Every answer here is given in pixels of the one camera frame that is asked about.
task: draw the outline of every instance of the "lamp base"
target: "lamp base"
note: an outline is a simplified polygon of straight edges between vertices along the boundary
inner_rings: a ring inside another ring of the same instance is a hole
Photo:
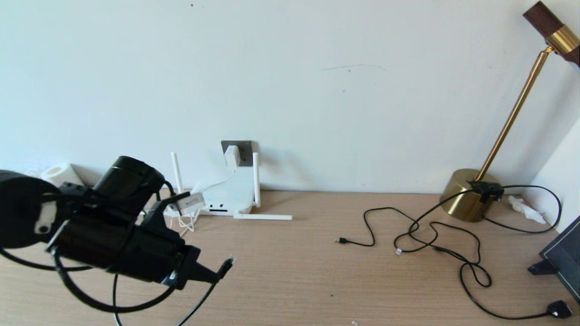
[[[440,201],[444,201],[456,193],[472,189],[471,184],[469,184],[468,181],[475,179],[478,173],[479,171],[474,169],[460,169],[453,172],[451,179],[441,195]],[[490,175],[485,175],[483,181],[499,183]],[[494,202],[493,200],[488,200],[487,203],[483,203],[480,201],[480,198],[480,194],[466,193],[453,198],[441,207],[447,212],[447,214],[460,220],[466,222],[479,222],[483,220],[484,214]]]

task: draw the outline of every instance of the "white cable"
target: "white cable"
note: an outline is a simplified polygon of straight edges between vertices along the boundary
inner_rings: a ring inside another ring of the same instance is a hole
[[[170,216],[169,228],[172,228],[173,220],[177,219],[179,226],[185,229],[180,233],[180,237],[184,236],[188,231],[195,232],[195,224],[199,221],[200,213],[201,210],[198,209],[195,213],[188,213],[186,216]],[[189,223],[184,222],[182,217],[189,218]]]
[[[215,186],[218,186],[218,185],[220,185],[220,184],[222,184],[222,183],[224,183],[224,182],[227,182],[227,181],[228,181],[228,180],[230,180],[230,179],[231,179],[231,178],[232,178],[234,175],[235,175],[235,170],[232,172],[232,174],[230,175],[230,177],[229,177],[229,178],[227,178],[226,180],[224,180],[224,181],[222,181],[222,182],[218,182],[218,183],[216,183],[216,184],[213,184],[213,185],[211,185],[211,186],[209,186],[209,187],[206,187],[205,189],[203,189],[203,190],[201,191],[201,193],[203,194],[204,192],[206,192],[206,191],[207,191],[207,189],[213,188],[213,187],[215,187]]]

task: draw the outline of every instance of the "black cable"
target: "black cable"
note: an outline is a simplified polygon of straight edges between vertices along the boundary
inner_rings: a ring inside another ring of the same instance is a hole
[[[446,202],[448,202],[448,201],[452,200],[453,198],[455,198],[455,197],[457,197],[457,196],[459,196],[459,195],[462,195],[462,194],[465,194],[465,193],[471,193],[471,192],[474,192],[474,190],[465,190],[465,191],[462,191],[462,192],[460,192],[460,193],[456,193],[456,194],[454,194],[454,195],[450,196],[449,198],[445,199],[444,201],[440,202],[439,204],[435,205],[433,208],[431,208],[430,210],[428,210],[427,212],[425,212],[425,213],[424,213],[423,215],[421,215],[421,216],[420,216],[420,217],[419,217],[417,220],[414,220],[414,219],[413,219],[413,218],[411,218],[409,215],[407,215],[407,214],[405,214],[405,213],[401,212],[400,210],[398,210],[398,209],[397,209],[397,208],[395,208],[395,207],[380,207],[380,208],[371,208],[371,209],[367,209],[367,210],[366,210],[366,211],[363,213],[363,215],[362,215],[363,217],[362,217],[362,218],[364,219],[364,223],[367,225],[367,228],[368,228],[369,232],[371,233],[371,237],[372,237],[372,244],[362,244],[362,243],[359,243],[359,242],[350,241],[350,240],[348,240],[348,239],[346,239],[346,238],[338,238],[338,239],[337,239],[337,242],[340,242],[340,243],[342,243],[342,244],[344,244],[344,243],[349,243],[349,244],[356,244],[356,245],[360,245],[360,246],[364,246],[364,247],[372,247],[372,246],[374,246],[374,245],[375,245],[375,234],[373,233],[373,231],[372,231],[372,229],[371,229],[370,225],[369,225],[369,224],[368,224],[368,222],[367,222],[367,213],[368,213],[368,212],[372,212],[372,211],[378,211],[378,210],[381,210],[381,209],[393,209],[393,210],[397,211],[398,213],[400,213],[400,214],[404,215],[406,218],[408,218],[408,219],[410,219],[411,221],[413,221],[413,224],[411,224],[411,226],[409,227],[409,232],[407,232],[407,233],[404,233],[404,234],[401,234],[400,236],[398,236],[398,237],[396,237],[396,238],[395,238],[395,240],[394,240],[394,243],[396,244],[396,243],[397,243],[397,240],[398,240],[400,237],[406,236],[406,235],[408,235],[408,234],[411,234],[411,233],[413,233],[413,232],[417,231],[417,230],[419,229],[419,223],[418,223],[418,222],[419,222],[421,219],[423,219],[425,216],[427,216],[427,214],[429,214],[430,212],[434,211],[436,208],[438,208],[439,206],[441,206],[441,205],[445,204]],[[421,249],[423,249],[423,248],[425,248],[425,247],[427,247],[427,246],[429,245],[429,244],[427,244],[426,242],[423,242],[423,243],[424,243],[425,245],[424,245],[424,246],[422,246],[422,247],[420,247],[420,248],[417,248],[417,249],[414,249],[414,250],[410,250],[410,251],[409,251],[409,250],[407,250],[407,251],[403,251],[403,252],[415,252],[415,251],[419,251],[419,250],[421,250]]]
[[[95,308],[102,310],[108,313],[132,313],[136,311],[141,311],[150,307],[157,305],[158,303],[162,302],[163,300],[167,299],[167,297],[173,293],[175,287],[169,287],[165,292],[163,292],[160,296],[156,297],[153,300],[150,300],[146,303],[142,303],[141,305],[137,306],[130,306],[130,307],[116,307],[107,305],[106,303],[102,303],[91,298],[88,294],[84,293],[75,282],[71,279],[68,275],[67,271],[64,269],[62,262],[60,261],[60,255],[58,253],[58,249],[55,248],[51,252],[52,259],[55,263],[55,269],[58,272],[60,278],[63,280],[64,286],[74,295],[77,299],[79,299],[82,303]]]
[[[175,326],[182,326],[183,324],[185,324],[185,322],[191,317],[193,316],[193,314],[201,307],[201,305],[204,304],[205,300],[209,297],[209,295],[212,293],[213,288],[216,287],[217,283],[213,283],[209,289],[206,291],[205,295],[201,298],[201,300],[197,303],[197,305],[195,307],[193,307],[193,309],[191,309],[187,315],[185,315],[185,317],[183,317],[183,319],[177,323]]]
[[[372,211],[381,211],[381,210],[383,210],[383,209],[392,209],[392,210],[394,210],[394,211],[397,211],[397,212],[399,212],[400,214],[403,214],[403,215],[404,215],[404,216],[406,216],[408,219],[410,219],[410,220],[413,220],[413,219],[412,219],[412,218],[411,218],[409,215],[407,215],[407,214],[405,214],[405,213],[403,213],[403,212],[399,211],[399,210],[398,210],[398,209],[396,209],[395,207],[379,207],[379,208],[371,208],[371,209],[367,209],[367,210],[366,210],[366,211],[365,211],[365,212],[362,214],[362,216],[363,216],[362,218],[364,219],[364,223],[367,225],[367,228],[368,228],[369,232],[371,233],[371,237],[372,237],[372,244],[362,244],[362,243],[359,243],[359,242],[350,241],[350,240],[348,240],[348,239],[345,239],[345,238],[340,238],[340,239],[339,239],[337,242],[340,242],[340,243],[349,243],[349,244],[356,244],[356,245],[361,245],[361,246],[363,246],[363,247],[372,247],[372,246],[374,246],[374,245],[375,245],[375,243],[376,243],[376,241],[375,241],[375,234],[372,232],[371,226],[368,224],[368,221],[367,221],[367,214],[368,214],[369,212],[372,212]]]
[[[491,220],[491,219],[489,219],[489,218],[487,218],[487,217],[484,216],[483,218],[485,220],[487,220],[487,221],[489,221],[489,222],[491,222],[491,223],[493,223],[495,225],[499,225],[501,227],[505,227],[506,229],[510,229],[510,230],[514,230],[514,231],[519,231],[519,232],[524,232],[524,233],[532,233],[532,234],[538,234],[538,233],[548,232],[549,230],[555,228],[558,225],[558,223],[560,223],[560,217],[562,216],[562,203],[560,202],[560,199],[558,198],[558,196],[556,196],[556,194],[553,193],[548,188],[544,188],[542,186],[534,186],[534,185],[530,185],[530,184],[514,184],[512,186],[505,186],[503,188],[504,189],[506,189],[506,188],[540,188],[540,189],[546,190],[552,196],[554,196],[554,198],[556,199],[556,202],[558,203],[558,217],[556,218],[556,221],[554,222],[554,224],[552,224],[550,227],[548,227],[545,230],[542,230],[542,231],[527,231],[527,230],[520,230],[520,229],[517,229],[515,227],[511,227],[511,226],[507,226],[507,225],[501,224],[499,222],[496,222],[496,221]]]
[[[562,206],[561,206],[560,199],[558,198],[557,195],[555,195],[554,192],[552,192],[551,190],[549,190],[547,188],[541,187],[541,186],[532,186],[532,185],[511,185],[511,186],[505,186],[503,188],[504,189],[507,189],[507,188],[517,188],[517,187],[540,188],[540,189],[544,189],[544,190],[550,192],[550,194],[552,196],[554,196],[554,198],[556,199],[556,201],[558,203],[558,216],[556,218],[556,221],[554,222],[554,224],[551,227],[549,227],[546,230],[542,230],[542,231],[527,231],[527,230],[520,230],[520,229],[517,229],[517,228],[514,228],[514,227],[506,226],[504,224],[501,224],[501,223],[498,223],[498,222],[493,221],[491,219],[488,219],[485,216],[484,216],[484,219],[490,221],[493,224],[496,224],[496,225],[505,227],[507,229],[511,229],[511,230],[515,230],[515,231],[521,231],[521,232],[525,232],[525,233],[544,233],[544,232],[547,232],[547,231],[553,229],[554,227],[556,227],[558,225],[558,223],[560,222],[560,217],[561,217],[561,212],[562,212]],[[363,219],[364,219],[365,224],[367,225],[368,230],[371,233],[372,244],[370,244],[370,245],[368,245],[368,244],[361,244],[361,243],[358,243],[358,242],[350,241],[350,240],[345,239],[345,238],[340,238],[338,242],[340,242],[340,243],[352,243],[352,244],[356,244],[356,245],[362,245],[362,246],[365,246],[365,247],[372,247],[372,246],[374,246],[375,245],[375,235],[374,235],[374,233],[373,233],[370,225],[367,222],[367,213],[368,212],[371,212],[371,211],[379,210],[379,209],[393,209],[393,210],[401,213],[402,215],[404,215],[405,217],[407,217],[408,219],[410,219],[410,220],[413,221],[413,223],[411,223],[411,225],[409,226],[409,229],[408,229],[408,231],[406,233],[400,234],[399,236],[397,236],[394,239],[393,245],[395,246],[395,248],[397,248],[397,250],[400,251],[400,252],[416,252],[416,251],[420,251],[420,250],[422,250],[422,249],[424,249],[426,247],[433,247],[437,251],[441,251],[441,252],[447,253],[447,254],[451,255],[452,257],[454,257],[454,258],[462,261],[463,262],[463,265],[459,269],[459,280],[461,282],[461,286],[465,290],[465,292],[466,292],[467,296],[469,297],[469,299],[471,299],[473,301],[473,303],[475,303],[475,305],[477,307],[479,307],[481,310],[483,310],[484,312],[486,312],[486,313],[488,313],[488,314],[490,314],[490,315],[492,315],[494,317],[501,318],[501,319],[506,319],[506,320],[525,320],[525,319],[532,319],[532,318],[540,318],[540,317],[544,317],[544,316],[551,316],[552,314],[554,314],[557,317],[558,316],[557,314],[555,314],[553,312],[550,312],[550,307],[548,307],[548,311],[546,311],[544,313],[541,313],[541,314],[535,314],[535,315],[529,315],[529,316],[522,316],[522,317],[506,317],[506,316],[502,316],[502,315],[498,315],[496,313],[493,313],[493,312],[487,310],[484,306],[482,306],[477,301],[477,299],[471,294],[471,292],[469,292],[469,289],[467,288],[467,285],[465,284],[465,281],[463,279],[463,270],[464,270],[464,268],[466,266],[469,266],[469,268],[472,270],[472,274],[473,274],[473,277],[474,277],[475,281],[479,285],[481,285],[482,287],[488,288],[492,284],[491,275],[489,274],[489,272],[485,268],[483,268],[480,265],[480,263],[481,263],[481,241],[471,231],[466,230],[466,229],[463,229],[463,228],[460,228],[460,227],[452,226],[452,225],[449,225],[449,224],[445,224],[445,223],[442,223],[442,222],[433,221],[433,222],[430,222],[429,223],[429,226],[435,232],[435,236],[433,237],[433,239],[431,241],[426,242],[426,241],[423,241],[421,239],[416,238],[413,235],[413,233],[419,229],[419,221],[421,221],[421,219],[423,219],[429,213],[433,212],[439,206],[445,204],[447,201],[449,201],[449,200],[451,200],[451,199],[453,199],[453,198],[455,198],[455,197],[457,197],[459,195],[462,195],[462,194],[465,194],[465,193],[468,193],[468,192],[471,192],[471,191],[474,191],[474,190],[462,191],[460,193],[457,193],[457,194],[454,194],[454,195],[450,196],[449,198],[445,199],[442,202],[439,202],[437,205],[435,205],[434,207],[430,208],[428,211],[426,211],[425,213],[423,213],[423,215],[421,215],[416,220],[413,219],[413,218],[411,218],[411,217],[409,217],[407,214],[399,211],[398,209],[391,208],[391,207],[383,207],[383,208],[372,208],[372,209],[369,209],[369,210],[367,210],[367,211],[364,212]],[[453,228],[453,229],[456,229],[456,230],[459,230],[459,231],[463,231],[463,232],[466,232],[466,233],[470,234],[477,241],[477,261],[471,262],[470,260],[468,260],[467,258],[465,258],[463,255],[461,255],[461,254],[459,254],[459,253],[457,253],[457,252],[455,252],[453,250],[450,250],[450,249],[447,249],[447,248],[443,248],[443,247],[439,247],[439,246],[434,245],[433,243],[439,237],[439,232],[435,228],[435,225],[437,225],[437,224],[443,225],[443,226],[446,226],[446,227],[450,227],[450,228]],[[411,249],[411,250],[403,250],[403,249],[400,249],[397,246],[397,240],[400,239],[403,236],[410,236],[413,240],[415,240],[415,241],[417,241],[417,242],[419,242],[419,243],[421,243],[423,245],[420,246],[420,247],[418,247],[418,248]],[[478,275],[476,273],[476,269],[479,269],[480,271],[482,271],[485,274],[485,277],[487,279],[487,282],[481,282],[480,281],[480,279],[479,279],[479,277],[478,277]]]
[[[65,195],[65,194],[45,194],[40,197],[40,204],[49,201],[72,201],[72,202],[81,202],[83,204],[97,204],[97,205],[105,205],[116,207],[118,206],[119,202],[122,201],[112,201],[107,200],[104,198],[97,198],[97,197],[87,197],[81,195]]]
[[[4,258],[9,259],[15,263],[27,266],[27,267],[32,267],[32,268],[36,268],[36,269],[40,269],[40,270],[50,270],[50,271],[56,271],[56,269],[53,266],[48,266],[48,265],[42,265],[42,264],[38,264],[38,263],[33,263],[33,262],[29,262],[27,260],[24,260],[22,258],[18,258],[14,255],[12,255],[11,253],[9,253],[8,251],[4,250],[4,248],[0,248],[0,255],[4,256]],[[65,267],[64,268],[66,271],[83,271],[83,270],[89,270],[92,269],[92,267],[90,266],[82,266],[82,267]]]
[[[117,280],[119,278],[118,274],[115,274],[115,277],[113,278],[113,306],[116,307],[117,306]],[[212,293],[213,288],[216,286],[217,283],[213,283],[209,289],[206,291],[205,295],[200,299],[200,301],[197,303],[197,305],[195,307],[193,307],[188,313],[187,315],[185,315],[185,317],[183,317],[183,319],[177,323],[175,326],[182,326],[183,324],[185,324],[185,322],[191,317],[193,316],[193,314],[201,307],[201,305],[204,304],[205,300],[209,297],[209,295]],[[115,317],[115,322],[117,323],[117,326],[123,326],[123,324],[121,324],[121,319],[119,318],[119,314],[118,313],[113,313],[114,317]]]
[[[167,186],[167,188],[169,188],[169,193],[172,196],[175,196],[175,190],[173,189],[173,186],[171,185],[171,182],[169,182],[169,181],[166,180],[164,183]]]

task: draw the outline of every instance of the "brass lamp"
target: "brass lamp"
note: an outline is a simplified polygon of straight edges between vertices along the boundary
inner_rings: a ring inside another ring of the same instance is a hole
[[[538,58],[530,71],[530,76],[526,80],[512,112],[507,118],[502,131],[499,133],[499,136],[490,153],[487,155],[487,159],[485,160],[485,163],[483,163],[481,169],[479,171],[474,169],[460,169],[455,171],[441,195],[441,201],[444,201],[461,191],[472,189],[472,186],[469,183],[471,181],[499,183],[494,177],[486,174],[487,169],[494,160],[495,154],[499,151],[509,129],[512,127],[517,114],[520,112],[520,109],[550,52],[556,52],[565,60],[580,66],[580,39],[578,39],[578,37],[574,35],[574,33],[541,1],[526,11],[523,16],[532,24],[532,26],[534,26],[534,28],[536,28],[536,30],[538,30],[540,34],[542,34],[548,47],[538,55]],[[493,200],[481,202],[480,199],[480,194],[474,192],[465,193],[449,200],[441,207],[449,215],[460,220],[479,222],[483,219],[485,212],[490,208],[491,203],[493,202]]]

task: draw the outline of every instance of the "wall outlet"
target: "wall outlet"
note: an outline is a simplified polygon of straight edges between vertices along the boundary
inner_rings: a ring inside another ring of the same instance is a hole
[[[253,166],[251,140],[222,140],[222,150],[224,154],[229,145],[238,146],[238,149],[240,150],[240,166]]]

